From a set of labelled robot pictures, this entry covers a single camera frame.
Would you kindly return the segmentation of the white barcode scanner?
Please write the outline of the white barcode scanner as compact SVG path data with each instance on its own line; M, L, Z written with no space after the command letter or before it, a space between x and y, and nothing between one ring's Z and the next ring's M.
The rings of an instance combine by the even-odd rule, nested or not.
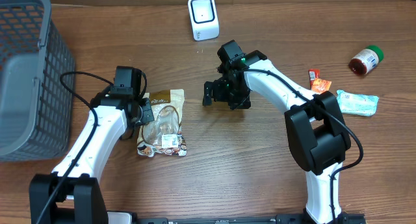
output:
M217 38L220 33L215 0L188 0L193 38L196 41Z

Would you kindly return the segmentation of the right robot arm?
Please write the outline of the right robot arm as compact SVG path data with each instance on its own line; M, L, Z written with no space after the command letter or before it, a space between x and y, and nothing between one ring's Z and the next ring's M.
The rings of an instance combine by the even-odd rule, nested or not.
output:
M289 151L305 171L307 203L302 222L343 223L339 204L339 173L345 168L351 131L330 92L308 90L274 67L260 51L244 53L222 47L217 55L221 77L204 84L203 105L225 102L230 109L248 109L252 92L262 95L285 118Z

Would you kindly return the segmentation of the teal wet wipes packet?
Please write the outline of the teal wet wipes packet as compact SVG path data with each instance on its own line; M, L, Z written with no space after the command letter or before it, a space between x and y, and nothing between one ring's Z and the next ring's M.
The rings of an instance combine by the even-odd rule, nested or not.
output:
M379 97L337 90L337 102L343 114L373 116L376 113Z

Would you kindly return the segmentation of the green white round container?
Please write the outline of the green white round container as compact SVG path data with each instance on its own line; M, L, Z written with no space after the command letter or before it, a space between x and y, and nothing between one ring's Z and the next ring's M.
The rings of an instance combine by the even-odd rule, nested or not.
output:
M376 45L369 45L355 55L348 67L356 75L370 73L384 59L384 52Z

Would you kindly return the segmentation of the orange tissue packet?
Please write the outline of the orange tissue packet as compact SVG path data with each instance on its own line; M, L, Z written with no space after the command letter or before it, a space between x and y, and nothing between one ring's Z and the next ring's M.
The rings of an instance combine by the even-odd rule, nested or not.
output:
M330 89L331 85L332 85L331 81L316 78L314 79L311 85L311 91L321 94L321 93L327 92Z

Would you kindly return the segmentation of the beige dried food bag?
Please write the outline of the beige dried food bag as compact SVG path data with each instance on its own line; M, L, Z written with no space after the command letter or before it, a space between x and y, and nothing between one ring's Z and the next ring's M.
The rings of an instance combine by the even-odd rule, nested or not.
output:
M182 134L184 90L162 90L145 96L154 120L139 128L137 153L148 157L156 154L186 156L187 146Z

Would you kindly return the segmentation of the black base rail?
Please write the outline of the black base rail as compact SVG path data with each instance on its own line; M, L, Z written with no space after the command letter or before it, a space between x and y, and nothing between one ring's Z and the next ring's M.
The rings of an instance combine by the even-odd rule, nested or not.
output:
M245 217L245 218L138 218L132 212L108 211L110 224L300 224L315 223L307 214L278 214L274 217Z

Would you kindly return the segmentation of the red snack stick pack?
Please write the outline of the red snack stick pack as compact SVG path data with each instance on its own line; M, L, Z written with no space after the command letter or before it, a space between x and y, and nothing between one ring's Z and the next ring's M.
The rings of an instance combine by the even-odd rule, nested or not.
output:
M319 69L309 69L308 73L309 73L310 88L312 88L312 85L313 85L315 79L320 78L320 70Z

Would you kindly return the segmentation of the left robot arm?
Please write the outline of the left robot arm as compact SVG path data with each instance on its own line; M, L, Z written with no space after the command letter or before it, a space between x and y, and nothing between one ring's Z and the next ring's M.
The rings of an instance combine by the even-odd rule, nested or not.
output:
M33 177L29 186L32 223L136 223L132 212L106 209L99 181L128 124L150 121L153 112L147 98L139 102L136 119L115 106L99 105L90 111L84 129L62 162L52 173Z

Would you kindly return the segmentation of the grey plastic mesh basket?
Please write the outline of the grey plastic mesh basket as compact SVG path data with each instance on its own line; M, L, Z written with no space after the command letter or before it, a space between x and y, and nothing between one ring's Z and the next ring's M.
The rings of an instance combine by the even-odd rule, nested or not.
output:
M75 60L51 19L50 0L1 0L1 161L67 151Z

